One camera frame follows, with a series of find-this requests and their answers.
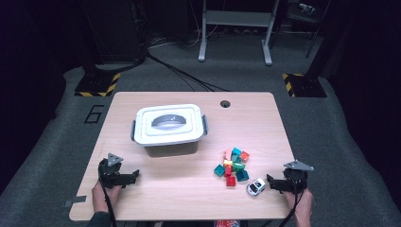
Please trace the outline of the person's left hand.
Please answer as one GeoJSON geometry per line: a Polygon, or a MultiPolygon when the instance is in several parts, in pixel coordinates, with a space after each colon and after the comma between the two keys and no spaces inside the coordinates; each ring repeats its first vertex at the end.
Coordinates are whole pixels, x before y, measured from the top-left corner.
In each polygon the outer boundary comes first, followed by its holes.
{"type": "Polygon", "coordinates": [[[92,189],[94,212],[109,212],[106,198],[109,198],[112,207],[115,207],[121,187],[119,185],[113,188],[103,188],[100,182],[97,182],[92,189]]]}

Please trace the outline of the white toy car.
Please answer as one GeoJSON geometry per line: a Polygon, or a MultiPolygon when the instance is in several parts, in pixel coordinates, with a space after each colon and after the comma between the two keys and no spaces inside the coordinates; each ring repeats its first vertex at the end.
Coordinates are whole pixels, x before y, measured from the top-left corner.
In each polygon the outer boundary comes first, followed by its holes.
{"type": "Polygon", "coordinates": [[[261,178],[257,178],[247,185],[247,193],[251,197],[258,196],[266,187],[266,183],[261,178]]]}

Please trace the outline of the black base with hazard stripes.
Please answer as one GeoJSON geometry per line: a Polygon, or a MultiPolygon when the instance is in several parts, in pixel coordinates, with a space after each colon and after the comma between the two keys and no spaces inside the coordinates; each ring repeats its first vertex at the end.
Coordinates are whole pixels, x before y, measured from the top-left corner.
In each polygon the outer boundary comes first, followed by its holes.
{"type": "Polygon", "coordinates": [[[76,96],[110,96],[116,83],[120,79],[120,74],[103,74],[98,77],[85,75],[75,89],[76,96]]]}
{"type": "Polygon", "coordinates": [[[310,79],[302,74],[283,74],[282,77],[290,97],[326,97],[318,79],[310,79]]]}

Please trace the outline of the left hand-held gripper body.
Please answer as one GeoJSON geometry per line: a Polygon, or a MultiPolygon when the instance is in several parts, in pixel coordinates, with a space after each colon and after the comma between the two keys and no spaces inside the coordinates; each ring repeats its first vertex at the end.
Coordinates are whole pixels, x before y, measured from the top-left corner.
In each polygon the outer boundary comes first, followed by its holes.
{"type": "Polygon", "coordinates": [[[122,161],[121,157],[109,153],[108,157],[99,163],[98,179],[104,187],[113,188],[115,185],[125,187],[126,183],[119,172],[122,161]]]}

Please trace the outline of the white metal desk frame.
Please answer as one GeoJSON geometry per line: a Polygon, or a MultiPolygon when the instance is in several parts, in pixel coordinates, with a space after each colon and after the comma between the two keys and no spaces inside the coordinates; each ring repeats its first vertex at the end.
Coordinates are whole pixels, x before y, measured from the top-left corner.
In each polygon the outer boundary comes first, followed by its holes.
{"type": "Polygon", "coordinates": [[[261,41],[264,62],[272,66],[270,54],[270,36],[272,33],[276,13],[280,0],[273,0],[270,12],[249,12],[249,11],[227,11],[210,10],[207,8],[207,0],[202,0],[201,17],[201,42],[198,61],[204,62],[207,48],[206,27],[214,26],[253,26],[265,27],[267,29],[265,39],[261,41]]]}

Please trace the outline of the grey device on stand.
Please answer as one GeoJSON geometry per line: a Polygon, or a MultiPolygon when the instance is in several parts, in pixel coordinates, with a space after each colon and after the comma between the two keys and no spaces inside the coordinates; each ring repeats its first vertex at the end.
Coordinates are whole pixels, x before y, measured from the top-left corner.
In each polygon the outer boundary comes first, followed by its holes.
{"type": "Polygon", "coordinates": [[[316,9],[313,8],[312,6],[303,3],[300,3],[298,7],[302,13],[305,13],[307,15],[313,15],[316,11],[316,9]]]}

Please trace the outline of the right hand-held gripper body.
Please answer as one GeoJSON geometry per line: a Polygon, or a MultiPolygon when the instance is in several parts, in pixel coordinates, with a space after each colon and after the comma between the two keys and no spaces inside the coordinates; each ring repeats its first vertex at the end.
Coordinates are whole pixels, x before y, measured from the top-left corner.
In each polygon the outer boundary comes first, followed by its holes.
{"type": "Polygon", "coordinates": [[[314,167],[309,166],[299,160],[284,164],[283,171],[286,186],[284,191],[292,194],[299,194],[307,188],[307,173],[313,171],[314,167]]]}

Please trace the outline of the black equipment cabinet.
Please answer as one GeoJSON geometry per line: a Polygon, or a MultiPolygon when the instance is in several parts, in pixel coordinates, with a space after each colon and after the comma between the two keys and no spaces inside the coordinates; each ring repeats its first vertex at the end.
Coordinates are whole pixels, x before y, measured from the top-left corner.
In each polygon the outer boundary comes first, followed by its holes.
{"type": "Polygon", "coordinates": [[[78,0],[95,40],[101,63],[141,64],[145,41],[136,0],[78,0]]]}

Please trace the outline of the transparent grey storage box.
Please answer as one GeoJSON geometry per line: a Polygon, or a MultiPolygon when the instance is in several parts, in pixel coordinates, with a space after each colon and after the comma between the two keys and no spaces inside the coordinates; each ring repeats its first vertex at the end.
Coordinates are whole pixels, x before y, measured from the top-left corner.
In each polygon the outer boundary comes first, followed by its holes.
{"type": "Polygon", "coordinates": [[[150,157],[193,154],[207,133],[205,115],[192,120],[179,114],[164,114],[150,121],[137,116],[131,124],[131,140],[150,157]]]}

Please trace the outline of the grey tape strip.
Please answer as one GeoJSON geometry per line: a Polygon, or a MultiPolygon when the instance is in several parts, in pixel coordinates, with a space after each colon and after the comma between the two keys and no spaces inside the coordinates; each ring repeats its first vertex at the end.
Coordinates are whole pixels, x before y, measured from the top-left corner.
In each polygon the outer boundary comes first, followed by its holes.
{"type": "Polygon", "coordinates": [[[80,202],[86,202],[86,197],[85,196],[78,196],[78,197],[74,197],[70,200],[67,200],[64,202],[64,207],[65,208],[69,208],[71,207],[74,203],[80,203],[80,202]]]}

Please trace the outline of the person's right hand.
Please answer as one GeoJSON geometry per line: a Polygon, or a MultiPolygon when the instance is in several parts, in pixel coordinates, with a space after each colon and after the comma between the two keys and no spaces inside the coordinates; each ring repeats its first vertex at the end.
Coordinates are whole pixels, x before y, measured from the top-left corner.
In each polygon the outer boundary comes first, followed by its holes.
{"type": "Polygon", "coordinates": [[[311,227],[313,194],[307,188],[295,208],[294,218],[296,227],[311,227]]]}

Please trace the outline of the white lid with grey handle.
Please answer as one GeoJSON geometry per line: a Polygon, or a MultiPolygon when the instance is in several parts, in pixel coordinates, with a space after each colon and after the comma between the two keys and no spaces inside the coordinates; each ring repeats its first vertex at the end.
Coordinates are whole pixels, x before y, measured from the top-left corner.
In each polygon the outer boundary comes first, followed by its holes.
{"type": "Polygon", "coordinates": [[[208,132],[207,118],[195,104],[141,109],[132,122],[131,139],[143,147],[198,142],[208,132]]]}

